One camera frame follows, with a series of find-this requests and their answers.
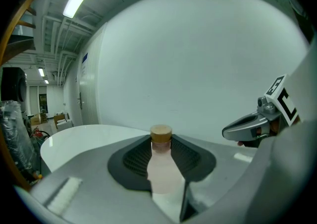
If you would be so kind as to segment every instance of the white table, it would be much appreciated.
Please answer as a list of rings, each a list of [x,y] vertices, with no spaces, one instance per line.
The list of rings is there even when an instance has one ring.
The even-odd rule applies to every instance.
[[[147,134],[148,131],[114,125],[77,126],[48,138],[41,146],[41,156],[53,172],[82,152]]]

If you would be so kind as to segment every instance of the door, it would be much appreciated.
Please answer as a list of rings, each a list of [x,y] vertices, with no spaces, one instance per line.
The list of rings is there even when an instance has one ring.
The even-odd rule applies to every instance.
[[[106,24],[95,33],[81,52],[77,84],[83,125],[99,123],[96,100],[97,67],[105,28]]]

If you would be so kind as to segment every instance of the cork cap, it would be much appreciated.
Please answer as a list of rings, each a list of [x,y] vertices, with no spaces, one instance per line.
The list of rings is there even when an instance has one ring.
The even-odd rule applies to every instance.
[[[172,128],[168,125],[154,125],[151,127],[151,138],[156,143],[166,143],[170,141]]]

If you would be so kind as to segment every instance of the floor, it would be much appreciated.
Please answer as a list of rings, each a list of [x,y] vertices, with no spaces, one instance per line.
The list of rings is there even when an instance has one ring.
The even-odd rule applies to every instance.
[[[50,136],[52,136],[53,134],[57,133],[57,129],[55,127],[55,123],[54,123],[54,119],[49,119],[49,121],[47,123],[42,123],[39,125],[33,125],[32,126],[32,130],[35,129],[36,127],[38,127],[38,129],[40,131],[45,131],[47,132]],[[48,166],[45,164],[45,162],[43,160],[41,160],[41,175],[43,177],[49,175],[51,173],[50,169],[48,168]]]

